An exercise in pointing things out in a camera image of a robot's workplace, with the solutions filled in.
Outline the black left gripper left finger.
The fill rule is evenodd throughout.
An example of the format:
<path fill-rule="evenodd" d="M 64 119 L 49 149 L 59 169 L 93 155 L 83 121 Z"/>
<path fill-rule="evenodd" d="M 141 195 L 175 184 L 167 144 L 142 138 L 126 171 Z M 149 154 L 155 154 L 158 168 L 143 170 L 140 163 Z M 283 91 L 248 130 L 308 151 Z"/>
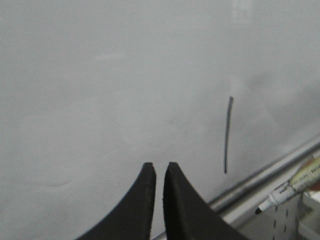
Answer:
<path fill-rule="evenodd" d="M 150 239 L 156 194 L 156 171 L 151 162 L 142 165 L 139 175 L 121 201 L 79 240 Z"/>

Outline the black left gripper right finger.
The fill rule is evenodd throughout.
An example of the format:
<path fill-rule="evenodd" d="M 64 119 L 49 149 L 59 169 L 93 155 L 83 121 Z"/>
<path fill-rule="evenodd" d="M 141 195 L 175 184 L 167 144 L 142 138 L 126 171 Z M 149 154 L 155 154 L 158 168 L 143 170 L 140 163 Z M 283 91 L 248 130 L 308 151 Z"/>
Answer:
<path fill-rule="evenodd" d="M 246 239 L 209 207 L 176 162 L 165 173 L 163 214 L 168 240 Z"/>

